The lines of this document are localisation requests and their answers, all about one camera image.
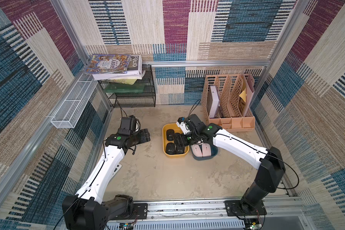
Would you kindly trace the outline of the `pink mouse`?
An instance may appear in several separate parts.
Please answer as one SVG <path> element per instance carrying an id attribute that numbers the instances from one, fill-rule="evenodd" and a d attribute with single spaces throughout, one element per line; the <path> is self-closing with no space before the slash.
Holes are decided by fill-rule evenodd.
<path id="1" fill-rule="evenodd" d="M 201 149 L 200 145 L 197 145 L 197 144 L 192 145 L 191 150 L 192 150 L 193 155 L 196 158 L 202 158 L 203 157 L 202 149 Z"/>
<path id="2" fill-rule="evenodd" d="M 202 157 L 212 156 L 211 146 L 207 143 L 201 145 Z"/>

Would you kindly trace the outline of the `black mouse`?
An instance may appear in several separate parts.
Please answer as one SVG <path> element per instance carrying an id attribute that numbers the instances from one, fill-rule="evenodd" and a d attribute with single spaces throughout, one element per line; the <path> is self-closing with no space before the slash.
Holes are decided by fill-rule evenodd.
<path id="1" fill-rule="evenodd" d="M 177 147 L 183 148 L 186 146 L 185 135 L 181 133 L 174 133 L 174 143 Z"/>
<path id="2" fill-rule="evenodd" d="M 165 147 L 165 153 L 168 155 L 175 155 L 175 148 L 176 145 L 172 142 L 167 143 L 166 147 Z"/>
<path id="3" fill-rule="evenodd" d="M 184 153 L 185 153 L 185 147 L 176 146 L 175 154 L 184 154 Z"/>
<path id="4" fill-rule="evenodd" d="M 173 141 L 173 140 L 174 140 L 174 134 L 175 134 L 175 132 L 174 132 L 173 129 L 168 129 L 168 130 L 166 131 L 166 139 L 167 139 L 168 141 Z"/>

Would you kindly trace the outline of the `yellow plastic storage box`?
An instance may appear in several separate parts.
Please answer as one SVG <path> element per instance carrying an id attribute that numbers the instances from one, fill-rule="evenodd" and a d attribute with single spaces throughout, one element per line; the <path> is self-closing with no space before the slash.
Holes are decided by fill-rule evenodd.
<path id="1" fill-rule="evenodd" d="M 178 147 L 174 143 L 173 135 L 182 134 L 182 130 L 176 123 L 166 124 L 163 127 L 163 150 L 166 156 L 170 158 L 179 158 L 184 157 L 189 152 L 189 146 L 186 146 L 184 149 Z"/>

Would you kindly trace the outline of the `teal plastic storage box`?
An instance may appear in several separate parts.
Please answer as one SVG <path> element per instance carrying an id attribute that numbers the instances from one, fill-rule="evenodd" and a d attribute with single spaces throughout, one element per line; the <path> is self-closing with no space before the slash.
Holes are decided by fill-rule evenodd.
<path id="1" fill-rule="evenodd" d="M 212 156 L 210 157 L 202 157 L 202 158 L 196 158 L 194 155 L 193 155 L 193 158 L 197 161 L 203 161 L 203 160 L 209 160 L 209 159 L 212 159 L 214 158 L 217 154 L 218 154 L 218 148 L 216 146 L 213 146 L 213 145 L 210 145 L 211 146 L 211 152 L 212 152 Z"/>

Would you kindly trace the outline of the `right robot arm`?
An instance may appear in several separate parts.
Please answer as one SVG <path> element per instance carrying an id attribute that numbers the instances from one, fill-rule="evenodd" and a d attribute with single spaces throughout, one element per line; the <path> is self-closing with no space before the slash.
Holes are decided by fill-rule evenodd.
<path id="1" fill-rule="evenodd" d="M 205 125 L 195 114 L 180 117 L 176 124 L 182 131 L 173 137 L 177 146 L 208 144 L 242 158 L 257 170 L 254 182 L 241 200 L 232 204 L 229 209 L 239 216 L 256 213 L 265 215 L 262 200 L 269 193 L 276 192 L 286 171 L 280 150 L 275 147 L 267 149 L 244 141 L 214 123 Z"/>

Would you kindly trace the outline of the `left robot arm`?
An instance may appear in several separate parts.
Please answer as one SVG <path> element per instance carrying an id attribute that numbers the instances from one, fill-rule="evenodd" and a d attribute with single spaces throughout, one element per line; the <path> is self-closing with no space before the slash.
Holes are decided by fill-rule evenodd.
<path id="1" fill-rule="evenodd" d="M 135 116 L 122 117 L 117 133 L 103 142 L 103 153 L 85 183 L 75 195 L 63 203 L 63 218 L 68 230 L 103 230 L 115 218 L 138 220 L 133 197 L 116 195 L 104 201 L 106 188 L 118 171 L 128 150 L 135 151 L 139 144 L 150 141 L 147 129 L 142 129 Z"/>

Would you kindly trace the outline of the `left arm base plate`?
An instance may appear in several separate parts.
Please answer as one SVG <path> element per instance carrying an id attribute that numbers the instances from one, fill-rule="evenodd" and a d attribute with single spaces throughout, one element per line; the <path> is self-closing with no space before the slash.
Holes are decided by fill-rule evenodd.
<path id="1" fill-rule="evenodd" d="M 147 219 L 148 204 L 147 203 L 134 203 L 132 215 L 130 220 L 144 220 Z"/>

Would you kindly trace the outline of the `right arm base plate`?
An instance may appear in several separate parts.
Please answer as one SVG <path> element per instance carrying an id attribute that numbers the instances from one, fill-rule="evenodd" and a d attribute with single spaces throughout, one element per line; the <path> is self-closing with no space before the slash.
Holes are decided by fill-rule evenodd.
<path id="1" fill-rule="evenodd" d="M 247 217 L 247 216 L 260 216 L 266 215 L 267 211 L 263 206 L 263 202 L 260 201 L 255 206 L 242 202 L 241 200 L 225 200 L 225 209 L 229 217 Z"/>

